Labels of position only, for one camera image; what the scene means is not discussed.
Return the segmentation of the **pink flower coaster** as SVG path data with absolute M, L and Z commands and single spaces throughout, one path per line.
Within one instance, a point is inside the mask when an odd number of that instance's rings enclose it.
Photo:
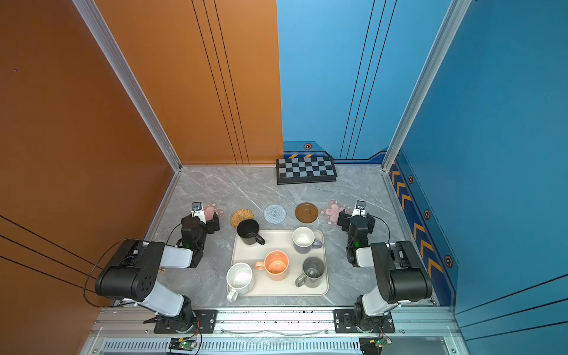
M 321 208 L 320 215 L 326 219 L 329 225 L 336 225 L 343 210 L 343 205 L 338 201 L 329 201 L 326 207 Z
M 207 204 L 204 207 L 204 214 L 205 214 L 206 220 L 212 220 L 214 213 L 216 213 L 216 211 L 217 211 L 217 204 L 216 203 Z

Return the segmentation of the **woven rattan coaster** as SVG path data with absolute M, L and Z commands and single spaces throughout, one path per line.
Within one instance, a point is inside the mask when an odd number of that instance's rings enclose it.
M 239 209 L 232 214 L 230 223 L 236 229 L 244 220 L 254 220 L 253 212 L 248 209 Z

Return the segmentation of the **brown wooden coaster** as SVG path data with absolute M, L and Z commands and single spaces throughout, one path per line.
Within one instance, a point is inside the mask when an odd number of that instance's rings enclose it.
M 319 217 L 319 209 L 311 203 L 301 203 L 296 207 L 295 216 L 301 223 L 313 223 Z

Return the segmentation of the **light blue woven coaster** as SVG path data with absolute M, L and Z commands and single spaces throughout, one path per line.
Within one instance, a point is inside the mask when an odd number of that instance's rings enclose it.
M 268 223 L 280 224 L 286 219 L 287 212 L 283 206 L 273 204 L 266 207 L 263 216 Z

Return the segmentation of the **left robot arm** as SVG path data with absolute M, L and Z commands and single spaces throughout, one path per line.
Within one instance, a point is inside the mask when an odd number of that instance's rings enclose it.
M 160 269 L 194 269 L 204 256 L 206 237 L 220 229 L 217 213 L 206 219 L 196 211 L 181 220 L 181 238 L 171 246 L 164 242 L 125 240 L 96 280 L 96 294 L 111 300 L 129 300 L 151 310 L 148 323 L 155 332 L 196 334 L 199 319 L 187 296 L 158 281 Z

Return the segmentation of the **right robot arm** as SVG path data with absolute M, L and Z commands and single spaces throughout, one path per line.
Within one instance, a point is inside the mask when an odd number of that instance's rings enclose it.
M 362 332 L 380 332 L 393 309 L 432 297 L 433 286 L 411 241 L 370 243 L 376 218 L 362 209 L 341 211 L 337 225 L 347 233 L 346 257 L 357 268 L 373 269 L 376 285 L 357 298 L 353 324 Z

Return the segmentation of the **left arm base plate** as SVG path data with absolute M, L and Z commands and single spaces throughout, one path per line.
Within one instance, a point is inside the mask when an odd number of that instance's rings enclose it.
M 155 334 L 212 334 L 217 320 L 217 310 L 194 309 L 189 313 L 182 312 L 176 317 L 158 316 L 155 323 Z

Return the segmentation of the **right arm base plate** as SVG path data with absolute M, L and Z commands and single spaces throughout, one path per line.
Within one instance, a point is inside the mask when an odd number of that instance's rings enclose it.
M 390 313 L 383 316 L 370 317 L 366 314 L 356 315 L 353 309 L 335 309 L 333 310 L 333 316 L 335 332 L 337 334 L 394 334 L 396 331 Z

